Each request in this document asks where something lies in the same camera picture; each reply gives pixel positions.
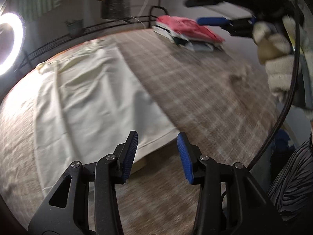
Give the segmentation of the white knit gloved hand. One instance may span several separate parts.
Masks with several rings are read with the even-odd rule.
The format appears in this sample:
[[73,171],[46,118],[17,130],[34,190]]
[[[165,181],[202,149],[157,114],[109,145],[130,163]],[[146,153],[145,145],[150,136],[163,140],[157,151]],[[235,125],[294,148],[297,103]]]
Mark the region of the white knit gloved hand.
[[[296,40],[296,23],[293,18],[285,16],[283,25]],[[265,65],[268,75],[268,87],[273,96],[281,103],[286,101],[291,85],[294,56],[288,39],[282,34],[274,32],[274,25],[267,22],[257,22],[253,28],[253,40],[258,46],[257,54],[261,65]],[[300,47],[308,67],[312,99],[312,44],[307,33],[300,27]],[[301,108],[309,120],[312,120],[312,108]]]

